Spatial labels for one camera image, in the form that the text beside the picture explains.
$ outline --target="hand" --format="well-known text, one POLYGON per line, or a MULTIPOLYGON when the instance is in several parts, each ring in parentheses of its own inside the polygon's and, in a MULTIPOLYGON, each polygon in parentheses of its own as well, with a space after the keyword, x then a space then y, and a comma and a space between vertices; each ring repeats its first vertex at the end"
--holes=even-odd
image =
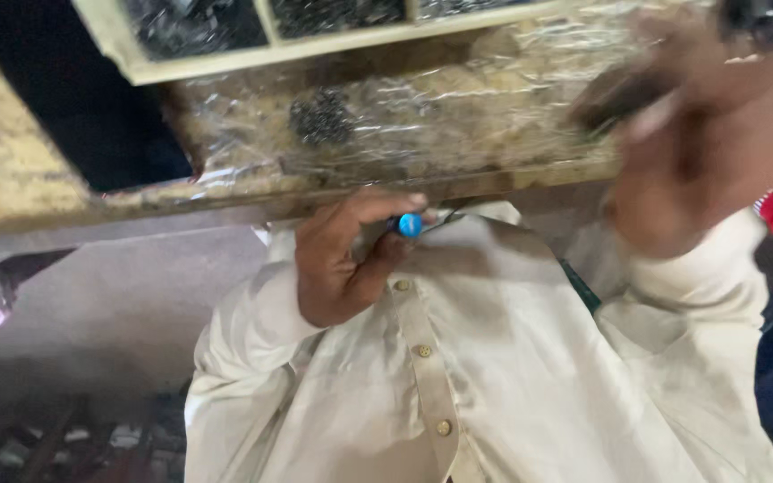
POLYGON ((297 299, 303 317, 314 326, 335 326, 377 302, 387 277, 407 256, 410 244, 403 236, 388 232, 378 239, 369 257, 357 263, 351 258, 351 242, 361 225, 419 212, 427 203, 422 193, 366 186, 306 220, 297 229, 295 253, 300 279, 297 299))
POLYGON ((705 21, 650 19, 651 69, 677 86, 619 126, 623 168, 609 214, 640 254, 693 249, 773 186, 773 56, 725 63, 705 21))

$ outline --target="floor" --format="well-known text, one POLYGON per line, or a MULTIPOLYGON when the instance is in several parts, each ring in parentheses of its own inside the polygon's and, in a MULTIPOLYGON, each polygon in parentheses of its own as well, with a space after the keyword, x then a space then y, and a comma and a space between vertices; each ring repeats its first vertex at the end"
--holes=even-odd
MULTIPOLYGON (((602 298, 621 286, 598 219, 606 190, 592 183, 510 196, 525 224, 602 298)), ((146 394, 177 392, 211 307, 264 253, 248 226, 81 247, 24 284, 0 327, 0 407, 82 392, 115 412, 146 394)))

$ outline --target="wooden shelf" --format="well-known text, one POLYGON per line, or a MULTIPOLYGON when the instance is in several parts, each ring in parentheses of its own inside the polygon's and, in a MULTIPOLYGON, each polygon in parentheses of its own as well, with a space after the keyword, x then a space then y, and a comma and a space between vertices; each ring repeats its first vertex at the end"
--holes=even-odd
MULTIPOLYGON (((406 0, 409 17, 418 11, 417 0, 406 0)), ((134 35, 131 19, 120 0, 73 0, 82 22, 101 53, 113 60, 133 85, 174 81, 235 71, 335 51, 370 47, 411 38, 451 34, 463 30, 512 23, 557 13, 559 0, 493 8, 434 20, 406 20, 383 27, 366 27, 304 38, 282 38, 276 30, 270 0, 255 0, 268 44, 199 55, 184 59, 151 60, 134 35)))

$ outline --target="shirt button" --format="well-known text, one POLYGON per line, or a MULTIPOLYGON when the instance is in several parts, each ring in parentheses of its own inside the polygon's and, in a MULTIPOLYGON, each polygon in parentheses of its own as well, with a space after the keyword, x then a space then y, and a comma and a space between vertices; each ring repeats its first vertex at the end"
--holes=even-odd
POLYGON ((437 434, 441 436, 449 436, 449 433, 452 432, 452 423, 449 422, 449 419, 444 419, 443 421, 437 423, 437 434))

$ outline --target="plastic film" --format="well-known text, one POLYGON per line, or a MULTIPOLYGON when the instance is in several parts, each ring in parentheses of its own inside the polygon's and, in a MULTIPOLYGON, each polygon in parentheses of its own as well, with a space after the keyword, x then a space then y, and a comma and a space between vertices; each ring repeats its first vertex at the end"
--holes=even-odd
POLYGON ((175 82, 169 118, 204 171, 199 196, 257 192, 269 179, 317 189, 607 162, 610 150, 566 112, 637 51, 624 25, 634 6, 585 4, 543 21, 175 82))
POLYGON ((252 0, 121 0, 150 59, 267 43, 252 0))

